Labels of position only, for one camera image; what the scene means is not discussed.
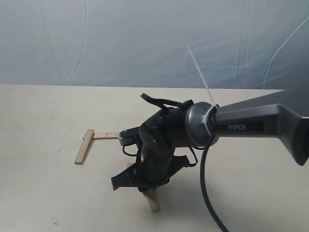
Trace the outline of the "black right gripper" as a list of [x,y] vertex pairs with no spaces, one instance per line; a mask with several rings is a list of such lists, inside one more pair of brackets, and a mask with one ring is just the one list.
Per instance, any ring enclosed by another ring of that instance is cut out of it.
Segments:
[[111,178],[114,191],[119,188],[138,188],[143,195],[155,194],[159,186],[165,185],[182,168],[191,166],[186,155],[176,156],[176,146],[170,142],[150,143],[135,142],[137,152],[127,153],[135,157],[133,166],[127,167],[120,174]]

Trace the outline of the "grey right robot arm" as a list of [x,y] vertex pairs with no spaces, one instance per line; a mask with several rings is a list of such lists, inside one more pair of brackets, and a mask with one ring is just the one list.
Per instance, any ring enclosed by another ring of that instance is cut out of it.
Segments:
[[192,167],[177,148],[208,148],[221,137],[278,138],[298,165],[309,158],[309,94],[278,91],[219,106],[141,97],[159,110],[140,126],[123,130],[122,147],[137,146],[135,163],[111,178],[114,190],[134,187],[140,192],[167,184],[182,168]]

